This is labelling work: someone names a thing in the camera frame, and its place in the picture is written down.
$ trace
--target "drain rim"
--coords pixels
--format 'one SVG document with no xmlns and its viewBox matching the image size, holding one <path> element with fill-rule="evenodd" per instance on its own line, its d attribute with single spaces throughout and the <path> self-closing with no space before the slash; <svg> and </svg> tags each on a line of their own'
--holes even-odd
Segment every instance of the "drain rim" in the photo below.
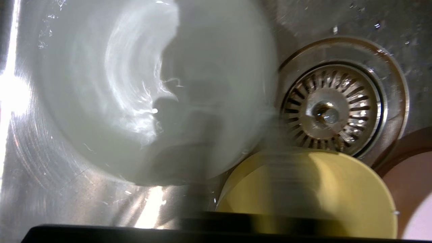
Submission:
<svg viewBox="0 0 432 243">
<path fill-rule="evenodd" d="M 325 78 L 320 76 L 329 70 L 333 72 L 331 77 L 327 74 Z M 375 83 L 374 77 L 354 64 L 322 63 L 307 70 L 293 82 L 281 106 L 281 120 L 284 125 L 290 126 L 288 133 L 299 147 L 333 150 L 355 156 L 367 149 L 381 123 L 382 98 Z M 356 100 L 353 99 L 356 95 L 360 100 L 351 102 Z M 311 114 L 311 110 L 316 105 L 324 105 L 323 102 L 339 110 L 338 122 L 326 124 Z M 365 108 L 357 108 L 358 102 L 362 102 Z M 296 109 L 298 114 L 290 114 Z M 364 114 L 357 117 L 357 111 L 363 110 Z M 293 116 L 298 116 L 298 120 L 291 118 Z"/>
<path fill-rule="evenodd" d="M 409 90 L 402 69 L 396 59 L 380 45 L 364 38 L 338 36 L 317 40 L 300 48 L 279 67 L 280 82 L 275 106 L 280 108 L 286 93 L 300 74 L 332 61 L 362 67 L 368 75 L 374 77 L 377 81 L 375 85 L 382 90 L 381 126 L 367 149 L 355 155 L 366 165 L 379 167 L 386 162 L 397 141 L 403 136 L 410 106 Z"/>
</svg>

